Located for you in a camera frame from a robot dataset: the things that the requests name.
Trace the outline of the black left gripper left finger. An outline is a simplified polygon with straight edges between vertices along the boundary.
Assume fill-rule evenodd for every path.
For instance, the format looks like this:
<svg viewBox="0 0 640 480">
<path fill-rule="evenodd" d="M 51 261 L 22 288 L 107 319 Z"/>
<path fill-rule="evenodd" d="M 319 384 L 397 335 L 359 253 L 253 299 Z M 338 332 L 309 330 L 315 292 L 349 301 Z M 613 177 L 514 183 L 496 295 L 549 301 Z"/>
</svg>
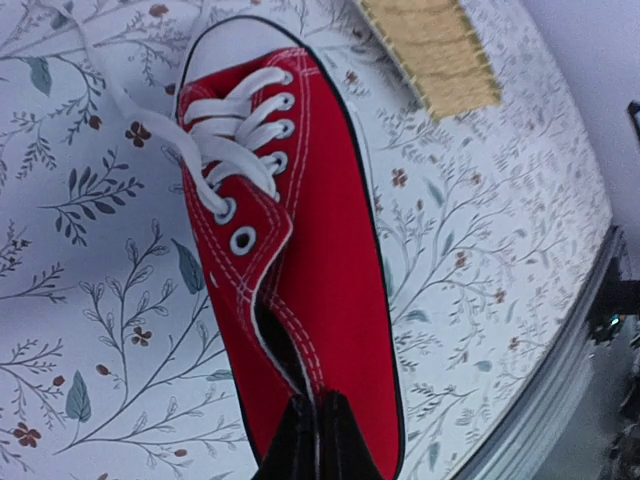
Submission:
<svg viewBox="0 0 640 480">
<path fill-rule="evenodd" d="M 293 396 L 287 403 L 267 454 L 255 473 L 256 480 L 317 478 L 313 420 L 308 398 Z"/>
</svg>

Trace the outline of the white shoelace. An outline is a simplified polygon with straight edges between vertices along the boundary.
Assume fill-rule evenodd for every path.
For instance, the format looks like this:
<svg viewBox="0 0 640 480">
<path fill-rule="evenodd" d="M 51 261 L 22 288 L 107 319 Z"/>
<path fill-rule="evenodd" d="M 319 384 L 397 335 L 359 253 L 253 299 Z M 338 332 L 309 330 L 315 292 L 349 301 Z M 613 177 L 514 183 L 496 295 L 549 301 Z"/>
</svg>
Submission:
<svg viewBox="0 0 640 480">
<path fill-rule="evenodd" d="M 237 210 L 233 198 L 222 197 L 216 192 L 229 176 L 243 176 L 271 199 L 279 199 L 274 177 L 286 169 L 287 156 L 276 152 L 259 157 L 256 151 L 275 139 L 284 139 L 294 133 L 292 121 L 269 122 L 267 117 L 276 111 L 291 109 L 295 97 L 289 92 L 279 93 L 257 107 L 252 106 L 252 99 L 268 86 L 292 83 L 292 73 L 279 67 L 260 68 L 244 78 L 226 97 L 194 101 L 183 115 L 184 123 L 191 126 L 186 132 L 168 117 L 142 108 L 130 98 L 106 70 L 103 57 L 89 40 L 83 21 L 62 2 L 45 1 L 43 5 L 76 24 L 87 57 L 105 79 L 106 89 L 121 114 L 140 121 L 177 148 L 199 199 L 214 215 L 217 224 L 229 223 Z"/>
</svg>

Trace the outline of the red canvas sneaker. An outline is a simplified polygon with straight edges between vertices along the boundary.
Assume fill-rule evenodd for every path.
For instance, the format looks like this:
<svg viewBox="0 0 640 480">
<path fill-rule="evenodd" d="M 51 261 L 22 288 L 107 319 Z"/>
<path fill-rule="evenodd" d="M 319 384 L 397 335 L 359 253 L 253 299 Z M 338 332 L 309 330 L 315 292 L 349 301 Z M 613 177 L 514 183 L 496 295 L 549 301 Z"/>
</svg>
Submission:
<svg viewBox="0 0 640 480">
<path fill-rule="evenodd" d="M 264 67 L 293 74 L 253 96 L 252 106 L 289 92 L 294 133 L 256 151 L 282 152 L 273 200 L 240 175 L 216 192 L 236 201 L 216 223 L 182 161 L 186 207 L 223 337 L 245 430 L 260 466 L 289 400 L 313 410 L 320 478 L 321 410 L 326 395 L 347 397 L 382 479 L 399 476 L 404 413 L 391 332 L 390 293 L 355 127 L 317 55 L 275 23 L 238 15 L 204 29 L 189 48 L 175 117 L 199 99 L 222 99 Z"/>
</svg>

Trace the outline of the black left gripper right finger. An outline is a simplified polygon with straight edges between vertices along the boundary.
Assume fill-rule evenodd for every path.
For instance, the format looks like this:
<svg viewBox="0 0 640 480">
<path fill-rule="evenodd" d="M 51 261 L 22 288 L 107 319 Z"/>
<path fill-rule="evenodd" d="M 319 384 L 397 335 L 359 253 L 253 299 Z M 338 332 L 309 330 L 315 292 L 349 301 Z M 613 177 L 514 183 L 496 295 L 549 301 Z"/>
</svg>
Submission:
<svg viewBox="0 0 640 480">
<path fill-rule="evenodd" d="M 382 479 L 346 396 L 329 392 L 322 404 L 321 420 L 321 479 Z"/>
</svg>

